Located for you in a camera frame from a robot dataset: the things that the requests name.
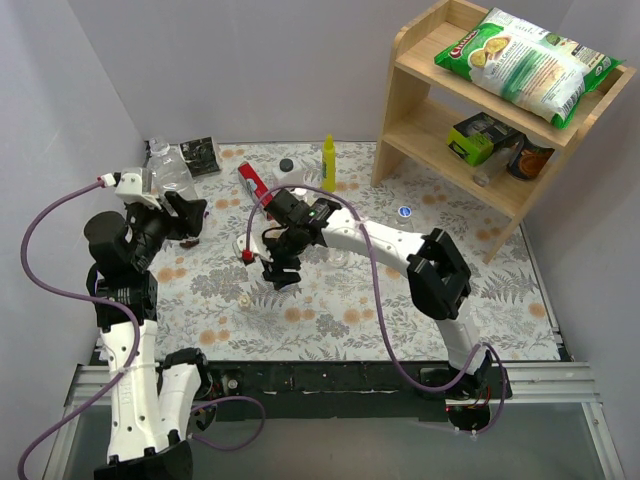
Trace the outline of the blue bottle cap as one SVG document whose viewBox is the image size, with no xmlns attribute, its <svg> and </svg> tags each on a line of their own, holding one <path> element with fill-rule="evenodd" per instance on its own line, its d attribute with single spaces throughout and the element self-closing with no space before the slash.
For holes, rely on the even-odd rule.
<svg viewBox="0 0 640 480">
<path fill-rule="evenodd" d="M 409 219 L 412 215 L 412 209 L 408 206 L 400 206 L 398 208 L 398 215 L 403 219 Z"/>
</svg>

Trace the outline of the clear plastic bottle large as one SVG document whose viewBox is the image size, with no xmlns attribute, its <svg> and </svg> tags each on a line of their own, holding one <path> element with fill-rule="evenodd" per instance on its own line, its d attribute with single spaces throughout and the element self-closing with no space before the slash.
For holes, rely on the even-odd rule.
<svg viewBox="0 0 640 480">
<path fill-rule="evenodd" d="M 401 230 L 404 232 L 413 233 L 415 231 L 412 215 L 409 219 L 403 219 L 398 215 L 398 209 L 395 217 L 395 225 L 398 230 Z"/>
</svg>

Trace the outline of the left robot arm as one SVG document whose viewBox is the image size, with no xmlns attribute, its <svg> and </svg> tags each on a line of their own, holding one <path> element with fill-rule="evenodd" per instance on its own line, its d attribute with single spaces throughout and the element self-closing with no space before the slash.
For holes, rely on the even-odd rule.
<svg viewBox="0 0 640 480">
<path fill-rule="evenodd" d="M 107 211 L 84 227 L 94 260 L 87 288 L 97 298 L 100 338 L 107 354 L 111 434 L 96 479 L 190 479 L 193 456 L 186 429 L 193 400 L 213 386 L 198 348 L 155 361 L 158 283 L 149 266 L 167 240 L 201 233 L 207 206 L 170 192 L 167 207 L 136 201 L 125 215 Z"/>
</svg>

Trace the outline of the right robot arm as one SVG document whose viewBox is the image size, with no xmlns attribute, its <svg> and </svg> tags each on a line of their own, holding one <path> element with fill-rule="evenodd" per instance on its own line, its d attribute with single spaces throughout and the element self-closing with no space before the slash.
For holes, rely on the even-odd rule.
<svg viewBox="0 0 640 480">
<path fill-rule="evenodd" d="M 278 237 L 261 240 L 263 277 L 275 289 L 300 281 L 299 257 L 309 246 L 359 254 L 373 266 L 390 267 L 407 279 L 417 310 L 435 321 L 451 375 L 442 386 L 424 385 L 410 375 L 405 380 L 430 394 L 471 398 L 486 389 L 491 355 L 468 312 L 470 269 L 445 231 L 412 233 L 368 221 L 346 200 L 328 192 L 307 204 L 283 187 L 273 188 L 258 204 L 281 230 Z"/>
</svg>

